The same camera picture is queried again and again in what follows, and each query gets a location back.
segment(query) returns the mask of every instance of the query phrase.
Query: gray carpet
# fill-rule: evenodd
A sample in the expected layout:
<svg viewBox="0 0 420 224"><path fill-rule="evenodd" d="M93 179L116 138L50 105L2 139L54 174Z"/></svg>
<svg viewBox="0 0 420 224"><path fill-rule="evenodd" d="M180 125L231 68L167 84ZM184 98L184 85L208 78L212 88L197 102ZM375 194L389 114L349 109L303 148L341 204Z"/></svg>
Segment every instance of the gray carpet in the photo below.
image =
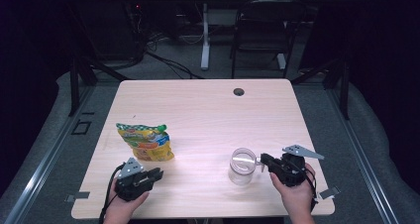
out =
<svg viewBox="0 0 420 224"><path fill-rule="evenodd" d="M303 36L298 40L296 53L293 55L287 76L290 79L299 75L297 66L309 30L303 29L302 31L301 35ZM151 52L180 62L190 68L193 73L205 78L229 78L230 39L228 33L223 33L223 29L214 32L211 41L210 68L207 71L202 71L199 68L201 42L188 44L183 40L178 42L162 40L157 43L156 51L151 50ZM135 66L118 71L133 79L180 79L168 66L150 56L145 56ZM82 92L84 91L82 94L85 94L86 102L83 103L79 114L73 118L73 123L71 123L71 128L73 128L74 121L78 119L81 122L90 122L89 130L86 135L67 134L63 138L62 150L57 152L53 169L48 171L48 178L43 183L40 192L36 193L34 202L30 203L27 212L24 212L21 219L23 223L97 222L96 220L72 219L70 215L72 203L64 201L69 194L77 192L81 185L118 87L116 79L104 72L95 72L100 82L93 88L93 91L81 82ZM184 73L180 73L180 76L188 78ZM266 74L251 74L251 76L260 77L266 76ZM335 198L335 213L330 216L317 216L315 219L317 223L383 223L366 178L356 162L355 154L351 149L351 140L343 126L341 115L334 109L336 104L331 99L330 91L322 88L321 78L322 75L319 75L319 77L310 79L306 84L294 86L313 144L317 152L326 157L324 161L321 161L321 166L327 182L330 186L337 185L342 190L342 193ZM37 166L45 157L45 153L56 143L61 129L68 126L67 114L70 109L68 74L61 77L58 84L60 93L52 113L28 154L23 167L0 200L0 222L2 223L8 218ZM387 140L380 123L354 87L351 87L349 98L350 124L355 130L399 222L416 223L420 220L419 195L399 178L387 154Z"/></svg>

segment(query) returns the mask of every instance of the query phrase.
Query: hand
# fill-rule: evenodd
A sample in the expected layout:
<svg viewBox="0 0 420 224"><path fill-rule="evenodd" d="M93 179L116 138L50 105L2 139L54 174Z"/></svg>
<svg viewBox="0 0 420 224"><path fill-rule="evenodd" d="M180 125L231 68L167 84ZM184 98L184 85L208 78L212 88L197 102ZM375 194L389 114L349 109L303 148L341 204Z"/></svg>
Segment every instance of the hand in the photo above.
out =
<svg viewBox="0 0 420 224"><path fill-rule="evenodd" d="M144 192L141 196L133 201L126 201L117 196L115 192L115 183L117 178L111 185L108 200L110 202L105 215L104 224L125 224L128 223L133 216L134 211L145 202L149 193Z"/></svg>
<svg viewBox="0 0 420 224"><path fill-rule="evenodd" d="M309 164L306 164L305 166L315 175L312 166ZM286 208L292 223L315 223L311 215L313 193L309 182L304 180L300 185L288 187L281 183L274 173L271 172L269 176L271 177L275 189L281 194L284 207ZM313 182L314 176L308 173L308 177Z"/></svg>

